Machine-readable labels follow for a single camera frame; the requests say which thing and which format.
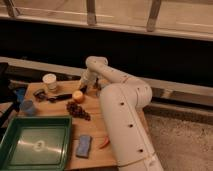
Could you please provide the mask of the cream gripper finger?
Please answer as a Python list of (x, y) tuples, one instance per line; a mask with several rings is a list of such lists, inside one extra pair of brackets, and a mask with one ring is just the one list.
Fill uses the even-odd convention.
[(87, 87), (88, 87), (87, 84), (81, 82), (81, 83), (79, 84), (79, 88), (78, 88), (78, 89), (79, 89), (83, 94), (85, 94), (85, 93), (87, 92)]
[(93, 85), (93, 88), (94, 88), (94, 89), (97, 89), (97, 90), (101, 90), (101, 86), (100, 86), (100, 84), (99, 84), (98, 81), (99, 81), (99, 79), (96, 78), (95, 83), (94, 83), (94, 85)]

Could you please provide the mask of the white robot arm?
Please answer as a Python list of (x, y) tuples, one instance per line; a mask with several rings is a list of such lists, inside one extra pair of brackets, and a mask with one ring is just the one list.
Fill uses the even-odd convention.
[(105, 57), (90, 56), (80, 88), (102, 76), (110, 82), (99, 95), (100, 109), (119, 171), (164, 171), (137, 113), (152, 99), (148, 83), (108, 65)]

